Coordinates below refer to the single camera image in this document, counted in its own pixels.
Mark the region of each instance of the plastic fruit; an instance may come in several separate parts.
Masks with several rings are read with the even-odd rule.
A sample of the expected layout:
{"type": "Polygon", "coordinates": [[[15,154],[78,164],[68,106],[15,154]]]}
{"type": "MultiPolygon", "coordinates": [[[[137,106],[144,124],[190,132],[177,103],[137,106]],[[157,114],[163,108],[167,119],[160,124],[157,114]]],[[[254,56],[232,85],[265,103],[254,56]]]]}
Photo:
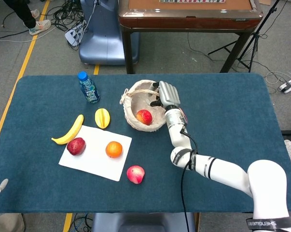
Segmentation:
{"type": "Polygon", "coordinates": [[[98,127],[105,129],[110,123],[110,114],[106,109],[98,109],[95,113],[95,122],[98,127]]]}
{"type": "Polygon", "coordinates": [[[153,119],[152,114],[148,110],[139,110],[137,112],[136,118],[145,125],[150,125],[153,119]]]}
{"type": "Polygon", "coordinates": [[[81,154],[85,149],[85,141],[83,138],[75,138],[67,144],[67,150],[73,155],[81,154]]]}
{"type": "Polygon", "coordinates": [[[71,129],[65,134],[63,137],[58,139],[51,138],[54,142],[59,145],[66,144],[70,142],[74,137],[76,137],[77,133],[81,129],[82,123],[84,121],[84,116],[79,115],[75,120],[74,124],[72,125],[71,129]]]}
{"type": "Polygon", "coordinates": [[[140,184],[143,180],[145,171],[140,166],[131,166],[127,170],[128,179],[134,184],[140,184]]]}
{"type": "Polygon", "coordinates": [[[122,154],[123,147],[120,143],[112,141],[106,147],[106,153],[111,158],[117,158],[122,154]]]}

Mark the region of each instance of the white paper sheet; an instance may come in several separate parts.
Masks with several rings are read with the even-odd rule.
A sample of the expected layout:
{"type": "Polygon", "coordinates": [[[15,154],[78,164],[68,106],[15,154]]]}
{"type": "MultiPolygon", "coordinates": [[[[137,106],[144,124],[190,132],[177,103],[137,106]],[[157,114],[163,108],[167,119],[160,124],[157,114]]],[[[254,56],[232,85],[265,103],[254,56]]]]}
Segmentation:
{"type": "Polygon", "coordinates": [[[84,152],[73,156],[66,146],[58,164],[119,181],[132,138],[87,126],[81,127],[78,137],[85,140],[84,152]],[[106,146],[111,141],[117,141],[123,146],[123,153],[118,158],[110,158],[106,154],[106,146]]]}

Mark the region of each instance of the power strip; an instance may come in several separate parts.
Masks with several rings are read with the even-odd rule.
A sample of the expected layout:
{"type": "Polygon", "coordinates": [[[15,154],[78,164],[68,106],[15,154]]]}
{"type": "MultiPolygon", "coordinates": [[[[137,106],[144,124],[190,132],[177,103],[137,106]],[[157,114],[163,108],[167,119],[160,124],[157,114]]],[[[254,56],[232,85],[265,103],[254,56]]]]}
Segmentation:
{"type": "Polygon", "coordinates": [[[279,91],[289,93],[291,91],[291,80],[278,87],[279,91]]]}
{"type": "Polygon", "coordinates": [[[65,33],[65,38],[72,46],[77,46],[80,43],[80,37],[83,32],[83,25],[79,24],[65,33]]]}

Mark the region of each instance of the blue table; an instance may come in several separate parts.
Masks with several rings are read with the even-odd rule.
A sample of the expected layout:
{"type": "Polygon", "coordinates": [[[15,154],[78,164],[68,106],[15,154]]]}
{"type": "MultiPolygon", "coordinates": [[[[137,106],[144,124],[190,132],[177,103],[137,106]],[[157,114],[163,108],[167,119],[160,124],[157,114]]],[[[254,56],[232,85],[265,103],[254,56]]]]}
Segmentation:
{"type": "MultiPolygon", "coordinates": [[[[141,79],[164,80],[177,87],[189,119],[188,131],[200,154],[234,162],[244,170],[259,159],[279,163],[287,174],[291,210],[291,163],[263,78],[251,73],[99,75],[101,94],[89,104],[77,76],[27,76],[16,87],[0,134],[0,181],[9,184],[0,194],[4,212],[181,212],[182,169],[170,161],[166,125],[142,132],[125,121],[119,104],[125,88],[141,79]],[[108,131],[132,137],[119,182],[58,165],[65,148],[51,137],[67,132],[79,114],[84,125],[96,126],[94,113],[106,108],[108,131]],[[131,165],[145,169],[141,185],[129,182],[131,165]]],[[[251,212],[246,194],[187,172],[184,195],[189,212],[251,212]]]]}

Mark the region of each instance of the basket handle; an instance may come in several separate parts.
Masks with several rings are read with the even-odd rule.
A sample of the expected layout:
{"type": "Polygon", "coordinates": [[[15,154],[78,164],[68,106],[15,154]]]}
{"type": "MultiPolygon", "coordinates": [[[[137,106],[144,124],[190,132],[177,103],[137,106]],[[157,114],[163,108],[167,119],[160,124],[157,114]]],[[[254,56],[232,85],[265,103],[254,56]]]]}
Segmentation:
{"type": "Polygon", "coordinates": [[[138,89],[138,90],[132,91],[131,93],[128,93],[128,89],[125,89],[124,94],[121,97],[120,104],[123,104],[126,97],[132,97],[137,93],[148,93],[148,94],[159,96],[158,92],[155,92],[149,89],[138,89]]]}

